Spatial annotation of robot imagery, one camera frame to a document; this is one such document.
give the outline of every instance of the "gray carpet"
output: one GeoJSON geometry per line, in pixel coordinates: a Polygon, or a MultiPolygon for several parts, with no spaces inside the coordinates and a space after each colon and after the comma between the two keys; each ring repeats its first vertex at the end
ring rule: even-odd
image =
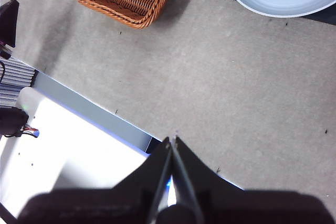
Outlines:
{"type": "Polygon", "coordinates": [[[16,58],[158,138],[178,130],[244,188],[313,194],[336,216],[335,26],[169,0],[133,30],[76,0],[18,1],[16,58]]]}

